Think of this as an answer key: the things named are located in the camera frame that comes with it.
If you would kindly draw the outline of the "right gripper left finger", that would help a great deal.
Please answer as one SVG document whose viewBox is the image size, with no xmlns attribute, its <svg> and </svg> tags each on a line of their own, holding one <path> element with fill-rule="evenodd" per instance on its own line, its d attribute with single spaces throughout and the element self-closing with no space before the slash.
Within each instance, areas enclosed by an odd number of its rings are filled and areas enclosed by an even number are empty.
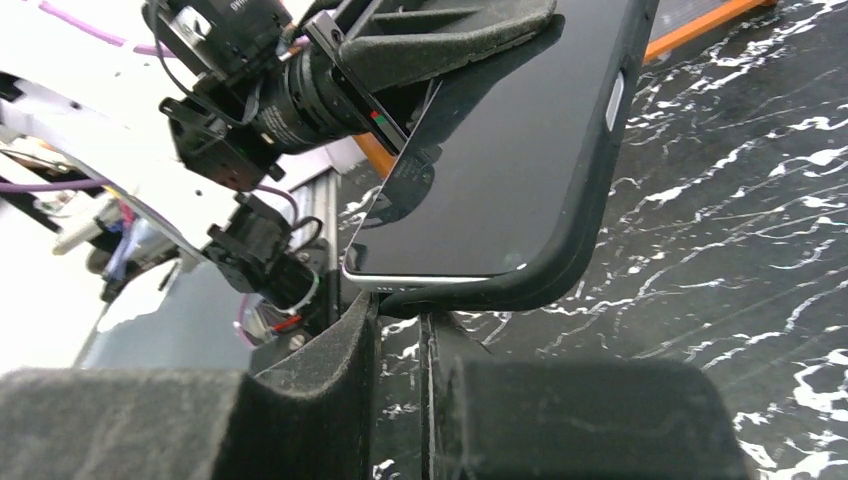
<svg viewBox="0 0 848 480">
<path fill-rule="evenodd" d="M 276 365 L 22 370 L 1 381 L 5 479 L 363 479 L 376 302 Z"/>
</svg>

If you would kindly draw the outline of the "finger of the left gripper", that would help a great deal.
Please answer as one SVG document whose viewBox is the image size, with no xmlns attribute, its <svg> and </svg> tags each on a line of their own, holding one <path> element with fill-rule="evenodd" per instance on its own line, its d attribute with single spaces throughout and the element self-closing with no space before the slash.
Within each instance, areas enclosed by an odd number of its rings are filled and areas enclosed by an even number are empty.
<svg viewBox="0 0 848 480">
<path fill-rule="evenodd" d="M 318 1 L 336 8 L 341 63 L 369 93 L 408 86 L 524 43 L 555 1 Z"/>
</svg>

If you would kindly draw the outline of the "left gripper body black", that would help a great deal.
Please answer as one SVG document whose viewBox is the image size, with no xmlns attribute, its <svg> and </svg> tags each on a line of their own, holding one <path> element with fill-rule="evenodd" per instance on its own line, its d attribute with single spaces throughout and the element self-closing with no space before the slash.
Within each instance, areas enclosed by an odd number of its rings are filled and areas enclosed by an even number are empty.
<svg viewBox="0 0 848 480">
<path fill-rule="evenodd" d="M 142 14 L 158 60 L 194 75 L 159 106 L 179 161 L 225 187 L 279 180 L 285 155 L 373 134 L 399 151 L 411 106 L 374 87 L 342 50 L 372 17 L 371 1 L 317 1 L 300 19 L 279 1 L 147 1 Z"/>
</svg>

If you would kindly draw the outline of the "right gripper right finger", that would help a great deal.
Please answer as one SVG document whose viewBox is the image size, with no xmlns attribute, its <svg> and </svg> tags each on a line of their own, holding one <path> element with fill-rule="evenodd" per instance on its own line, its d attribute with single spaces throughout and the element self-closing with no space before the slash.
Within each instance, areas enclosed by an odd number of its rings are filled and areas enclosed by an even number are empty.
<svg viewBox="0 0 848 480">
<path fill-rule="evenodd" d="M 748 479 L 713 382 L 668 360 L 491 353 L 421 318 L 425 479 Z"/>
</svg>

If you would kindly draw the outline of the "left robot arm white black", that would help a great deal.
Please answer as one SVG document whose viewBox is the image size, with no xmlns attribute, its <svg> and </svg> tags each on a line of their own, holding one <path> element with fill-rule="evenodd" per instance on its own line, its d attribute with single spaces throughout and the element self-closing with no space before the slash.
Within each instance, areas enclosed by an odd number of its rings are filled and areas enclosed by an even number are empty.
<svg viewBox="0 0 848 480">
<path fill-rule="evenodd" d="M 370 133 L 396 154 L 382 194 L 390 223 L 431 190 L 440 137 L 457 117 L 436 118 L 443 79 L 483 66 L 522 65 L 557 40 L 565 20 L 553 1 L 147 1 L 146 59 L 170 74 L 176 59 L 195 76 L 182 98 L 146 73 L 107 96 L 72 95 L 23 72 L 43 48 L 66 57 L 68 86 L 90 81 L 97 56 L 71 50 L 50 29 L 29 33 L 27 9 L 1 5 L 1 73 L 15 90 L 2 122 L 45 140 L 122 188 L 172 242 L 214 262 L 237 290 L 260 295 L 316 331 L 338 295 L 322 271 L 299 267 L 325 240 L 318 218 L 284 221 L 250 199 L 279 160 Z"/>
</svg>

